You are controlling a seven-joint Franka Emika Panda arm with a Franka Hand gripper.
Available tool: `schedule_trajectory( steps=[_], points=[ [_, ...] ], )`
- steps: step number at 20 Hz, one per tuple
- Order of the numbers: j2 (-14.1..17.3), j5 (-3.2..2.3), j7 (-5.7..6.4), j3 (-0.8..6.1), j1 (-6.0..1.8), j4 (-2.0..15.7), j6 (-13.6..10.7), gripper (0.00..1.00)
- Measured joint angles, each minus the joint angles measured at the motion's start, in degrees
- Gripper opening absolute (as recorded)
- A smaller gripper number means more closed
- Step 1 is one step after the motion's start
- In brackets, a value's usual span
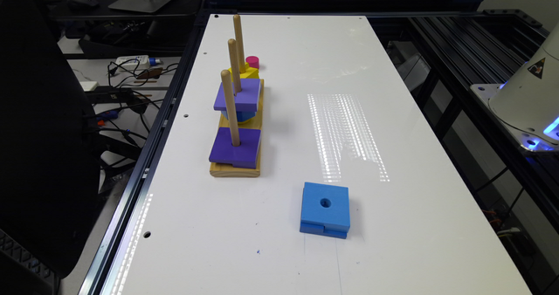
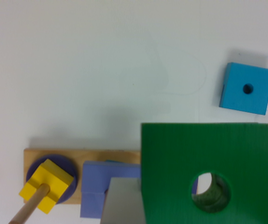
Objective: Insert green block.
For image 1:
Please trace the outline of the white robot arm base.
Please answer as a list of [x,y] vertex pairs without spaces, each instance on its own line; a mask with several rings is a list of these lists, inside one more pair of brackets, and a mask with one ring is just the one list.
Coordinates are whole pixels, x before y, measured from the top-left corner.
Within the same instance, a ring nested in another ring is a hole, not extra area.
[[558,150],[558,30],[503,84],[470,90],[528,152]]

